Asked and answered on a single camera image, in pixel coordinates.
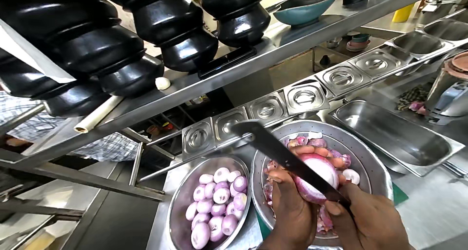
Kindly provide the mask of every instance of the metal shelf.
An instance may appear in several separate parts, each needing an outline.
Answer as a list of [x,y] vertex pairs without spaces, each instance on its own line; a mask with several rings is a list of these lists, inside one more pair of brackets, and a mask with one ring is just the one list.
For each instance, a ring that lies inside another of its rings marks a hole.
[[279,22],[274,23],[265,32],[261,43],[255,46],[257,55],[248,61],[205,80],[198,79],[196,75],[184,75],[169,70],[165,74],[166,77],[178,76],[178,78],[172,79],[172,86],[167,90],[154,90],[135,99],[123,100],[87,134],[75,133],[64,138],[60,136],[60,132],[57,132],[42,145],[47,148],[21,159],[16,164],[19,167],[31,168],[67,154],[83,145],[182,104],[188,99],[227,85],[263,68],[271,67],[416,1],[418,0],[369,0],[367,5],[360,8],[344,9],[341,6],[342,0],[336,0],[325,12],[326,15],[314,25],[291,28]]

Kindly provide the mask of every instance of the knife blade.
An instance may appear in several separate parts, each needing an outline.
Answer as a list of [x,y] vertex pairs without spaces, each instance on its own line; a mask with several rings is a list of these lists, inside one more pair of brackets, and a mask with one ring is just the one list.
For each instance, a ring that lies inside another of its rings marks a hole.
[[250,145],[315,187],[323,193],[328,200],[339,202],[349,210],[351,203],[348,199],[291,153],[287,147],[263,128],[259,122],[252,120],[242,121],[233,125],[231,131],[240,137],[246,133],[251,133],[252,140],[247,140]]

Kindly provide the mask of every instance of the patterned cloth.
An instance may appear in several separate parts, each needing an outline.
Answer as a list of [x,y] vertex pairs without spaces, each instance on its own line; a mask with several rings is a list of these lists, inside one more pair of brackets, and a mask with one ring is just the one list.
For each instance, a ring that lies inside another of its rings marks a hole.
[[[6,123],[40,103],[38,100],[33,101],[28,98],[14,97],[4,91],[0,91],[0,124]],[[34,143],[49,133],[50,130],[59,126],[63,121],[65,121],[65,118],[52,117],[43,111],[14,128],[8,134],[17,139]],[[98,161],[110,160],[121,162],[134,160],[136,150],[136,142],[119,133],[113,133],[79,148],[73,151],[73,153],[89,156]]]

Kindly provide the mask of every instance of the teal bowl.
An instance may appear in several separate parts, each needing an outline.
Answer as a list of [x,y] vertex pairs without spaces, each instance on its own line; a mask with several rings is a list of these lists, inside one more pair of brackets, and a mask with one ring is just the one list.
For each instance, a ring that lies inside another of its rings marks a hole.
[[274,12],[273,15],[278,21],[292,26],[314,23],[318,21],[319,16],[322,15],[334,1],[335,0],[323,0],[311,5],[285,10],[281,10],[280,8],[278,11]]

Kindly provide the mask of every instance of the yellow container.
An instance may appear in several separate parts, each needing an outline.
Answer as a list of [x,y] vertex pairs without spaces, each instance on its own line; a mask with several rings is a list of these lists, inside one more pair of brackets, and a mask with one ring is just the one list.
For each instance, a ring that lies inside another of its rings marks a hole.
[[395,11],[392,22],[405,22],[410,17],[414,3]]

